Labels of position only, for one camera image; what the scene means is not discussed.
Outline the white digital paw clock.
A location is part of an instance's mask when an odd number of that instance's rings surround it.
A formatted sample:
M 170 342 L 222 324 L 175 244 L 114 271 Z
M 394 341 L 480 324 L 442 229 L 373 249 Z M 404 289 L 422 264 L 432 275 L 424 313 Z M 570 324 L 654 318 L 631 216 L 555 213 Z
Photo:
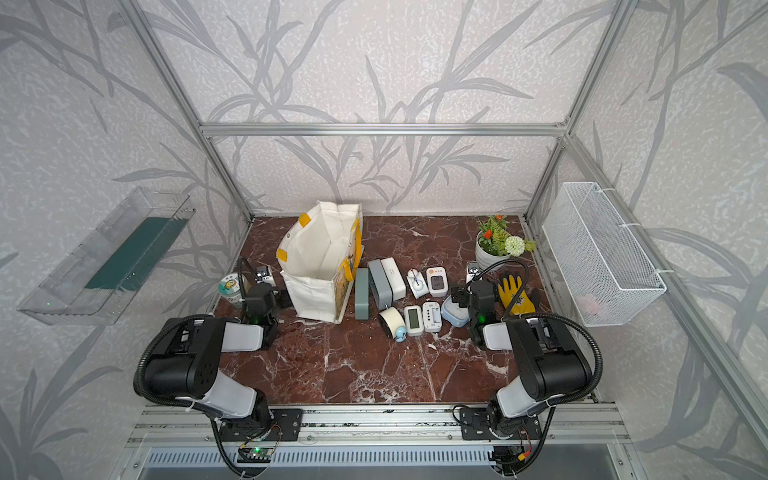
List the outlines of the white digital paw clock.
M 448 294 L 447 271 L 444 267 L 429 267 L 426 270 L 426 280 L 429 294 L 432 297 L 442 298 Z

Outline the small white LCD clock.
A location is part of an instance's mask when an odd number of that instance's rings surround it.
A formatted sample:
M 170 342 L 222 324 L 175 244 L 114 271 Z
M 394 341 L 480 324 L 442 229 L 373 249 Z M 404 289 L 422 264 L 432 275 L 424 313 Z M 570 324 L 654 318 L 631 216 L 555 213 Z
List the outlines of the small white LCD clock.
M 439 333 L 442 329 L 441 305 L 436 301 L 427 301 L 422 305 L 424 330 Z

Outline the white cube digital clock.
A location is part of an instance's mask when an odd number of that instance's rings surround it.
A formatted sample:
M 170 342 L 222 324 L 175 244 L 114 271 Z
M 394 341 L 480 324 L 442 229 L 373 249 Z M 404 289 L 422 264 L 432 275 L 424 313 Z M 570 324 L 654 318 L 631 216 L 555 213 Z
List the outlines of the white cube digital clock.
M 422 308 L 419 306 L 407 306 L 404 309 L 404 320 L 408 336 L 420 336 L 425 331 Z

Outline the white canvas tote bag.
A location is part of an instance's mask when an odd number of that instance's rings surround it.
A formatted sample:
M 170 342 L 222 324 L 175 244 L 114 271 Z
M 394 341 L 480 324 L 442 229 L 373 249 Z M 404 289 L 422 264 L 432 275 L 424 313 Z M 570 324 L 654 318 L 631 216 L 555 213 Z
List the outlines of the white canvas tote bag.
M 281 240 L 276 258 L 297 316 L 339 324 L 362 258 L 360 204 L 319 202 Z

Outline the blue twin bell alarm clock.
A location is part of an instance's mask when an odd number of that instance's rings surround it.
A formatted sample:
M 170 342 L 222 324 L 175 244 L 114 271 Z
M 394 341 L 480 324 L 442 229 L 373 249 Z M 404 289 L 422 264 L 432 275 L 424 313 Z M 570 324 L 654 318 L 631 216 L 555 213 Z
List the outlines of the blue twin bell alarm clock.
M 382 330 L 389 339 L 398 343 L 401 343 L 406 339 L 407 329 L 405 321 L 397 308 L 390 307 L 380 311 L 378 320 Z

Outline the grey blue square clock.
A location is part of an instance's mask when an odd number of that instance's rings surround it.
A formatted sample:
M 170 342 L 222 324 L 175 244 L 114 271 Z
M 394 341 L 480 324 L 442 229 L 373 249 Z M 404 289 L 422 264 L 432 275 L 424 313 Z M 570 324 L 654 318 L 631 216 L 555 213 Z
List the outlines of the grey blue square clock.
M 377 309 L 386 310 L 393 305 L 393 292 L 390 282 L 379 259 L 370 260 L 367 264 L 369 286 Z

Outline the grey green square clock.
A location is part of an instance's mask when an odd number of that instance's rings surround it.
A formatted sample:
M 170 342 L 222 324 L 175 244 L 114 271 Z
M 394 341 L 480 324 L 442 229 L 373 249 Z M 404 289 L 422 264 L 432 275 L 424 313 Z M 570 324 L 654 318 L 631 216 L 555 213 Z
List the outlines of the grey green square clock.
M 354 315 L 356 320 L 365 321 L 370 318 L 369 295 L 369 271 L 364 267 L 358 268 L 354 287 Z

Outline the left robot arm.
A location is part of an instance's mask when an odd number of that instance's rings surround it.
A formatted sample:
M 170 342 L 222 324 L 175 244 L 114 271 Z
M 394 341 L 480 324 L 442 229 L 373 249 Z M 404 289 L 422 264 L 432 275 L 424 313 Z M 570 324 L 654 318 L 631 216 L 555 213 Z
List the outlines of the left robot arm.
M 196 314 L 171 318 L 143 352 L 134 391 L 158 405 L 191 408 L 213 420 L 261 432 L 273 423 L 265 395 L 219 370 L 224 353 L 269 348 L 278 336 L 277 314 L 288 293 L 269 283 L 252 286 L 235 317 Z

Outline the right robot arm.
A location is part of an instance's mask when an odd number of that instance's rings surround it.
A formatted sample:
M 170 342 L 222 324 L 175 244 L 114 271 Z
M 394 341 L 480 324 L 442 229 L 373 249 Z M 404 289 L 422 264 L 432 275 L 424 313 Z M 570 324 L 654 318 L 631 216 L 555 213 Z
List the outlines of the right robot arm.
M 451 289 L 451 302 L 467 310 L 479 345 L 513 354 L 517 377 L 489 402 L 489 421 L 496 428 L 588 396 L 604 371 L 600 347 L 582 325 L 522 308 L 519 300 L 526 296 L 520 277 L 509 277 L 500 286 L 478 279 Z

